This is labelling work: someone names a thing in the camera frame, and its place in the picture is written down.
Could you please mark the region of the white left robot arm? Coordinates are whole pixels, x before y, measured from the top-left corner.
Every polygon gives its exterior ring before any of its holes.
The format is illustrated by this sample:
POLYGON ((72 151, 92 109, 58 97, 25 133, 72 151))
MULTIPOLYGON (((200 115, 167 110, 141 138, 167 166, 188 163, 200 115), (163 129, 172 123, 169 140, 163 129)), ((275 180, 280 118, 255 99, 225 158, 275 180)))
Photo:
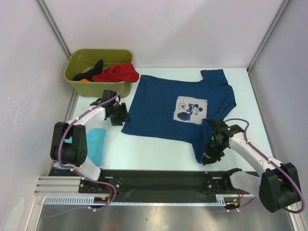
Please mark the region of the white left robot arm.
POLYGON ((102 97, 77 118, 56 123, 51 141, 51 159, 90 180, 89 186, 98 193, 106 188, 106 180, 100 177, 101 169, 88 157, 87 133, 107 118, 112 126, 130 121, 126 104, 121 103, 119 93, 112 90, 104 90, 102 97))

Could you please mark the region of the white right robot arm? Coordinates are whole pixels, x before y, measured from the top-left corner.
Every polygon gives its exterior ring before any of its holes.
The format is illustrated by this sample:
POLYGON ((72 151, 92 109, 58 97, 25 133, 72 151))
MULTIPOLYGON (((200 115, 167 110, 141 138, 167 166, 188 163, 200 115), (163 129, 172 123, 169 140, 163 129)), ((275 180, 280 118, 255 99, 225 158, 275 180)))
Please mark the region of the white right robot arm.
POLYGON ((292 214, 300 214, 305 210, 306 203, 300 189, 298 172, 293 164, 284 164, 262 152, 248 138, 248 127, 229 126, 222 118, 213 120, 210 126, 213 136, 207 143, 202 164, 219 161, 224 150, 231 149, 257 173, 251 175, 240 168, 226 171, 221 180, 225 192, 243 190, 250 193, 259 198, 271 213, 284 209, 292 214))

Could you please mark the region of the navy blue t shirt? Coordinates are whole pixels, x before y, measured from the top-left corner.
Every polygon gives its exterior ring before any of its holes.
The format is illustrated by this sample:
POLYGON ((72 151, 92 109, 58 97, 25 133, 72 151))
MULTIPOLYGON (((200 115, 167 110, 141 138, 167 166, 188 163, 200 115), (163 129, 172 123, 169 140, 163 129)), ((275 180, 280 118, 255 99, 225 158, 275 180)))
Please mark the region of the navy blue t shirt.
POLYGON ((213 136, 210 123, 225 118, 236 101, 222 69, 200 73, 198 82, 142 75, 122 133, 190 143, 201 164, 213 136))

